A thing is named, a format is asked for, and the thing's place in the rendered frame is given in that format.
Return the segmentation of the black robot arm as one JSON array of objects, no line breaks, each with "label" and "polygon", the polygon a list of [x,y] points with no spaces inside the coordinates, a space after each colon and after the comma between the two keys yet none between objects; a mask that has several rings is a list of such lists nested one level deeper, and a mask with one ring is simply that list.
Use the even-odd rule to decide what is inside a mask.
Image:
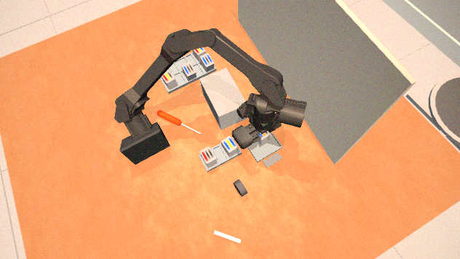
[{"label": "black robot arm", "polygon": [[150,100],[147,97],[148,91],[175,61],[191,50],[203,47],[211,48],[246,75],[260,93],[260,95],[250,93],[248,100],[237,109],[239,117],[249,118],[249,122],[253,124],[251,111],[254,110],[255,118],[263,122],[272,120],[277,112],[280,123],[301,128],[306,102],[286,98],[287,93],[282,85],[283,77],[279,71],[253,59],[217,28],[193,32],[182,29],[167,36],[159,57],[132,88],[115,100],[114,119],[119,124],[124,122],[132,139],[151,130],[152,124],[147,115],[142,112],[145,103]]}]

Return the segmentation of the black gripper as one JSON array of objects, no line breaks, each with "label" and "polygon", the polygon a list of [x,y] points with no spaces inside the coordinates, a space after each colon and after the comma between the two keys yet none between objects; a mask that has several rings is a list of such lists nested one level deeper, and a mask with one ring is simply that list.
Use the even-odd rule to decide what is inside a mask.
[{"label": "black gripper", "polygon": [[282,126],[282,124],[278,121],[277,112],[275,113],[274,118],[267,122],[257,120],[254,116],[254,110],[251,111],[251,113],[253,115],[253,124],[248,124],[245,127],[241,125],[232,130],[231,133],[231,136],[235,139],[241,149],[246,149],[248,146],[251,146],[253,143],[259,141],[261,139],[259,133],[263,134],[267,131],[270,133]]}]

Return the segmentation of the white flat bar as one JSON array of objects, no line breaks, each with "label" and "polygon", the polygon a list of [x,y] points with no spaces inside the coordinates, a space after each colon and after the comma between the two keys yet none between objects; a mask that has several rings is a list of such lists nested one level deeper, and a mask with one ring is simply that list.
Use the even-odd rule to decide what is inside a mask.
[{"label": "white flat bar", "polygon": [[214,234],[215,234],[215,235],[218,235],[218,236],[222,236],[223,238],[232,240],[232,241],[237,242],[237,243],[240,243],[240,242],[241,242],[241,239],[235,238],[235,237],[233,237],[233,236],[229,236],[229,235],[227,235],[227,234],[221,233],[221,232],[216,231],[216,230],[215,230]]}]

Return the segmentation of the orange-handled screwdriver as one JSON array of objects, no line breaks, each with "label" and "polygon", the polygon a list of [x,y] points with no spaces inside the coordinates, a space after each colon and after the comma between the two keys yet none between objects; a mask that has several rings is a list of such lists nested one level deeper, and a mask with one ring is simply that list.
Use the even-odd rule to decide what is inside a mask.
[{"label": "orange-handled screwdriver", "polygon": [[157,115],[160,116],[160,117],[162,117],[163,119],[166,119],[166,120],[172,122],[173,124],[176,124],[176,125],[178,125],[178,126],[179,126],[179,125],[183,125],[184,127],[187,127],[187,128],[189,128],[190,130],[193,130],[193,131],[195,131],[195,132],[201,134],[201,132],[198,132],[198,131],[196,131],[195,129],[192,129],[192,128],[186,126],[185,124],[182,124],[182,122],[181,122],[180,119],[177,119],[177,118],[175,118],[174,116],[171,116],[171,115],[169,115],[168,113],[165,113],[164,111],[161,111],[161,110],[157,111]]}]

